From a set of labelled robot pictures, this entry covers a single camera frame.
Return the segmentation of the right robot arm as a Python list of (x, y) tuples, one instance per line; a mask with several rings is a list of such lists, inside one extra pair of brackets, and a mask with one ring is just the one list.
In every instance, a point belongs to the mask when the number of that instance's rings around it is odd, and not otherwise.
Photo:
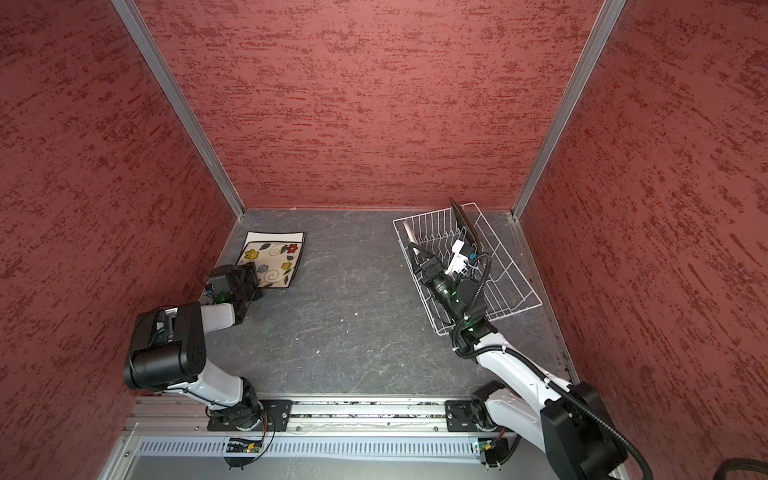
[(413, 274), (447, 314), (454, 353), (492, 372), (481, 389), (478, 425), (507, 428), (543, 452), (560, 479), (610, 479), (629, 457), (627, 440), (602, 417), (597, 393), (559, 378), (513, 347), (488, 320), (482, 304), (492, 256), (457, 251), (463, 267), (450, 272), (421, 245), (407, 246)]

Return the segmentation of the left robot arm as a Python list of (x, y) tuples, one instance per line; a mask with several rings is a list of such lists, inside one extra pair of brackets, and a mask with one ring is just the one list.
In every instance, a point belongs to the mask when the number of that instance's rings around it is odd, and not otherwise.
[(206, 407), (209, 427), (266, 429), (268, 414), (252, 384), (209, 358), (206, 335), (239, 325), (261, 296), (251, 264), (222, 265), (210, 277), (212, 302), (158, 307), (138, 315), (123, 380), (135, 391), (184, 395)]

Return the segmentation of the floral square plate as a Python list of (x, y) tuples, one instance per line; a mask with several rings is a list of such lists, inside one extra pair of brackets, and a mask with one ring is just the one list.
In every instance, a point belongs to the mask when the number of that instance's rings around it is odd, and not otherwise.
[(304, 232), (249, 232), (237, 264), (252, 265), (261, 288), (288, 288), (297, 273), (305, 238)]

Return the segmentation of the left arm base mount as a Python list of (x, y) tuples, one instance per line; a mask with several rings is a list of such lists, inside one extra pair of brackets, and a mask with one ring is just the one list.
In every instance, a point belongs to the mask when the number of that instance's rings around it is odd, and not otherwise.
[(289, 399), (262, 399), (260, 404), (258, 413), (243, 409), (235, 412), (233, 408), (230, 408), (226, 414), (209, 411), (207, 430), (237, 434), (285, 432), (288, 429), (294, 402)]

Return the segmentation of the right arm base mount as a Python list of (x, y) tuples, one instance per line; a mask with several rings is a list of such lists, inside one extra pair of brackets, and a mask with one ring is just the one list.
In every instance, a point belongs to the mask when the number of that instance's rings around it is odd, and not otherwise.
[(444, 406), (449, 432), (490, 433), (500, 430), (500, 427), (491, 419), (485, 403), (481, 400), (447, 400)]

